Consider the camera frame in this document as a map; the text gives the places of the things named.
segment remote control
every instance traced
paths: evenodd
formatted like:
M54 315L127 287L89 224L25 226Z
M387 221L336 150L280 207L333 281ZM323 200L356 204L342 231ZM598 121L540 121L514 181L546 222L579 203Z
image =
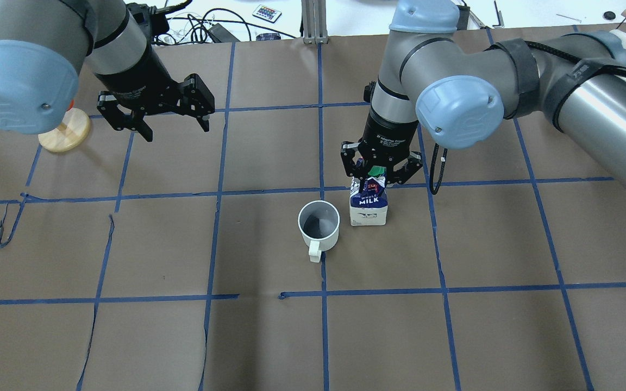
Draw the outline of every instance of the remote control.
M272 8L265 7L264 5L258 5L253 11L253 16L262 20L267 20L270 23L274 23L281 16L281 11L273 10Z

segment cable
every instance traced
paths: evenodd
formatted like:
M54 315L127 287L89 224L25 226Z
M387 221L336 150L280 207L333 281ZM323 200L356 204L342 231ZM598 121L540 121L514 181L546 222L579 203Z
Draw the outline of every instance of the cable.
M431 157L431 166L429 167L429 191L436 196L439 192L439 188L441 187L441 181L443 181L443 170L446 167L446 155L448 154L448 149L444 148L443 154L441 156L441 168L439 170L439 179L436 181L436 187L434 187L434 170L436 168L436 158L439 155L439 144L434 144L434 153Z
M187 17L179 17L179 16L175 16L172 17L171 20L188 20L189 24L191 25L191 29L187 32L182 33L182 38L179 40L175 40L174 43L169 44L166 42L161 42L159 40L155 40L154 42L152 42L155 45L158 46L172 46L172 45L188 45L188 44L195 44L195 43L206 43L206 38L208 37L208 33L206 32L207 28L206 25L204 23L238 23L238 24L245 24L247 26L252 26L252 27L257 27L258 29L263 29L263 30L269 30L275 33L279 33L281 35L285 35L286 37L290 37L290 38L294 38L296 39L297 37L285 33L283 31L280 30L275 30L272 29L271 27L266 27L266 26L261 26L258 24L253 24L250 22L245 22L243 23L240 20L205 20L204 23L202 23L202 19L198 19L196 18L194 15L188 14ZM187 42L183 42L185 38L187 38L188 35L193 35L194 33L196 33L196 30L200 30L199 34L201 36L199 37L192 37L192 38L196 38L196 39L191 39L190 41Z
M626 20L626 16L624 17L624 19L618 24L618 27L616 27L615 29L619 29L619 27L624 23L624 21Z
M526 41L526 44L528 44L528 47L541 50L543 52L550 53L552 55L556 55L557 57L560 57L561 59L565 59L569 62L573 62L574 64L578 64L578 62L581 61L581 59L579 57L576 57L576 55L562 52L561 50L554 49L554 47L543 45L539 42ZM602 67L599 72L606 73L606 74L613 74L619 77L626 77L626 69L622 69L619 67Z
M248 26L248 22L246 22L246 20L243 19L243 17L241 15L239 15L238 13L236 13L234 11L231 11L231 10L228 10L226 8L211 8L211 10L206 11L204 13L204 16L202 16L202 23L204 23L204 20L206 20L206 16L209 13L214 12L214 11L226 11L226 12L233 13L233 15L236 15L236 17L238 17L243 22L243 24L246 25L246 30L248 30L248 40L249 41L253 40L253 34L251 34L251 28Z

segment light blue joint cover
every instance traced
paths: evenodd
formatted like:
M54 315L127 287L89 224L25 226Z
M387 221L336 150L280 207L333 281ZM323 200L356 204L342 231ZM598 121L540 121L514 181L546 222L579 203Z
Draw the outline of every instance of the light blue joint cover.
M460 11L450 0L399 0L390 29L406 33L450 34Z
M598 40L604 44L608 50L613 54L613 58L619 62L619 64L626 67L626 49L622 45L622 40L610 31L592 31L589 33L571 33L567 35L587 35L595 40Z
M447 149L464 149L485 140L504 118L499 91L479 77L445 77L417 99L417 118L434 141Z
M79 89L79 75L59 53L0 40L0 129L39 134L57 127Z

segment black cable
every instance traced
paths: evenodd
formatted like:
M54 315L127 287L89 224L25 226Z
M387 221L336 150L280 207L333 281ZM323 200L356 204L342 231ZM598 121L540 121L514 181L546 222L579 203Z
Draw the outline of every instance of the black cable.
M202 23L204 23L206 21L206 16L209 13L214 12L214 11L226 11L226 12L233 13L233 15L236 15L236 17L238 17L243 22L243 24L246 25L246 30L248 30L248 40L249 41L253 40L253 34L251 34L251 28L248 26L248 22L246 22L246 20L243 19L243 17L241 15L239 15L238 13L236 13L234 11L231 11L231 10L228 10L226 8L211 8L211 10L206 11L204 13L204 15L202 15Z
M436 187L434 187L434 170L436 168L436 158L439 155L439 144L434 144L434 153L431 157L431 166L429 167L429 191L436 196L439 192L439 188L441 187L441 181L443 181L443 170L446 167L446 155L448 154L448 149L444 148L443 154L441 156L441 168L439 170L439 179L436 181Z
M541 52L546 52L552 55L556 55L560 59L565 59L569 62L573 62L574 64L581 61L581 59L579 57L576 57L576 55L569 54L567 52L562 52L559 49L555 49L554 47L547 46L539 42L526 41L526 44L528 44L528 47L532 49L537 49L537 50L540 50Z
M188 14L188 17L173 17L173 18L171 18L171 20L173 20L173 19L175 19L175 20L193 20L194 22L199 22L199 24L201 24L201 25L199 25L199 26L193 25L193 28L204 29L204 35L207 34L206 26L204 24L202 24L202 20L197 19L192 14ZM217 23L238 23L238 24L243 24L243 22L240 21L240 20L211 20L211 21L207 20L205 22L206 23L217 22ZM250 22L246 22L245 24L248 25L248 26L257 27L258 29L264 29L264 30L272 31L274 33L279 33L281 35L285 35L286 37L290 37L290 38L294 38L294 39L297 38L297 37L295 37L295 36L293 36L291 34L283 32L283 31L272 29L271 27L261 26L261 25L258 25L258 24L250 23ZM182 37L179 41L176 41L176 43L167 44L165 42L162 42L162 43L156 43L156 45L159 45L159 46L171 46L171 45L186 45L186 44L192 44L192 43L204 43L204 42L199 41L199 40L194 40L194 41L191 40L189 42L183 42L185 37L187 37L188 35L191 35L192 32L193 32L193 29L191 29L188 33L186 33L186 35L184 37Z
M538 42L526 41L526 44L528 44L528 47L541 50L543 52L550 53L552 55L556 55L557 57L560 57L561 59L565 59L569 62L573 62L574 64L578 64L578 62L581 61L581 59L579 57L576 57L576 55L562 52L561 50L554 49L554 47L543 45ZM626 78L626 69L622 69L619 67L605 67L604 69L601 69L601 72Z
M624 17L624 19L618 24L618 27L616 27L615 29L619 29L619 27L624 23L624 21L626 20L626 16Z

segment white floor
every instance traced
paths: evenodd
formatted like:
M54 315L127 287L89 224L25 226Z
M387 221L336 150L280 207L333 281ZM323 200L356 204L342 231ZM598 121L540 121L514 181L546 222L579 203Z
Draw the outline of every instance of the white floor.
M168 0L169 5L181 3L183 0ZM166 0L136 0L139 3L163 7ZM281 11L281 17L276 23L266 22L253 17L252 13L258 5L266 5ZM328 0L328 35L375 35L385 34L392 19L397 1L394 0ZM469 0L467 4L477 17L489 26L497 24L497 14L493 0ZM571 2L567 0L497 0L499 10L502 11L504 25L512 27L544 27L561 26L568 24L600 24L606 23L603 18L605 11L613 11L620 22L621 13L626 9L626 0L588 0ZM238 12L247 22L260 24L272 29L280 30L298 36L301 26L301 3L298 0L212 0L211 2L197 0L191 3L186 11L203 15L211 8L228 8ZM208 15L216 19L236 20L228 12L215 11ZM171 28L180 31L188 27L186 21L175 20ZM229 24L227 28L240 40L248 40L246 30L239 24ZM253 39L259 33L267 32L264 29L253 29Z

